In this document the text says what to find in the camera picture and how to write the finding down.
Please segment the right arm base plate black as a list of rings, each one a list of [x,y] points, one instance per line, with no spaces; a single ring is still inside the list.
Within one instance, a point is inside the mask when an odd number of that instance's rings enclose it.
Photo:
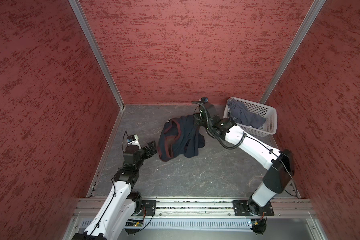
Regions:
[[[234,200],[232,203],[235,216],[237,217],[273,217],[275,215],[271,202],[266,203],[263,207],[253,200]]]

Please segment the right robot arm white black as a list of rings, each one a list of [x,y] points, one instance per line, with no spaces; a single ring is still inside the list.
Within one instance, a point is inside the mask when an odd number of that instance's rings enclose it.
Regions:
[[[249,197],[245,211],[250,216],[260,216],[271,209],[271,200],[284,192],[293,182],[294,161],[290,151],[280,151],[256,139],[230,118],[220,118],[215,106],[207,98],[194,101],[199,112],[196,122],[227,150],[240,149],[254,158],[266,170],[262,183]]]

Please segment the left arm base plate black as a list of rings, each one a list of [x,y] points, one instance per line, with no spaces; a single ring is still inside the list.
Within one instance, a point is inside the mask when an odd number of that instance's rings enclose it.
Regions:
[[[139,200],[136,202],[134,216],[154,216],[156,211],[156,200]]]

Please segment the navy tank top red trim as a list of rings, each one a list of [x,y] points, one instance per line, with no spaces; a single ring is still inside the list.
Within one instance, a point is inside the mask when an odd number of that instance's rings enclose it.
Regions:
[[[192,115],[172,118],[164,124],[158,142],[159,158],[168,162],[179,155],[192,158],[199,155],[199,149],[206,145],[200,134],[200,126]]]

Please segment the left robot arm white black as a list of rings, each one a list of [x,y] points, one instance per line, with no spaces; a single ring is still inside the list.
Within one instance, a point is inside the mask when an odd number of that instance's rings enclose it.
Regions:
[[[112,187],[108,197],[83,233],[75,233],[73,240],[116,240],[134,214],[144,211],[142,197],[133,192],[140,168],[145,160],[158,152],[156,142],[147,146],[129,143],[123,151],[123,166],[111,179]]]

